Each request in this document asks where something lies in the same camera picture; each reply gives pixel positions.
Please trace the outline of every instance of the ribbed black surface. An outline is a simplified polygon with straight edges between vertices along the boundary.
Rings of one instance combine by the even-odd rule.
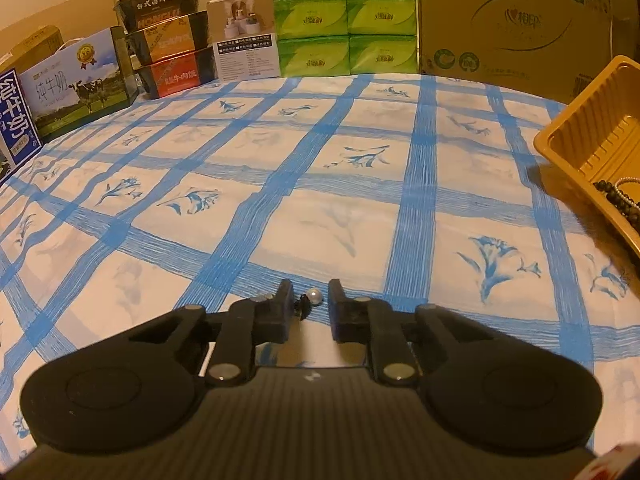
[[[260,368],[248,384],[211,390],[161,442],[117,456],[46,446],[8,480],[567,480],[584,449],[504,457],[445,432],[413,390],[373,382],[364,368]]]

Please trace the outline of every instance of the green round logo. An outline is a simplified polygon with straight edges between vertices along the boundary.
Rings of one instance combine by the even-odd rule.
[[[433,55],[433,60],[437,66],[446,70],[456,64],[456,56],[448,48],[441,48]]]
[[[460,64],[460,68],[465,72],[475,72],[480,68],[480,60],[478,56],[473,52],[465,52],[464,54],[460,54],[460,59],[458,60]]]

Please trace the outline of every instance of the tissue pack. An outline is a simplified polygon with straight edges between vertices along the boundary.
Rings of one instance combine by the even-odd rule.
[[[279,40],[347,34],[346,0],[274,0],[273,9]]]
[[[415,0],[347,0],[349,34],[416,34]]]
[[[349,75],[349,38],[328,36],[278,42],[280,75]]]
[[[418,72],[415,36],[350,36],[352,74]]]

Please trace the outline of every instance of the blue milk box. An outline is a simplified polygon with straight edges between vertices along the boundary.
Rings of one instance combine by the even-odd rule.
[[[0,75],[0,186],[42,149],[14,70]]]

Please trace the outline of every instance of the tablecloth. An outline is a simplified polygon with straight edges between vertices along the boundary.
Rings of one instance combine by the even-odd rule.
[[[536,154],[561,105],[473,82],[363,75],[213,83],[50,142],[0,190],[0,460],[44,362],[172,308],[340,278],[429,301],[593,371],[591,444],[640,440],[640,285],[620,242]],[[326,303],[263,364],[357,364]]]

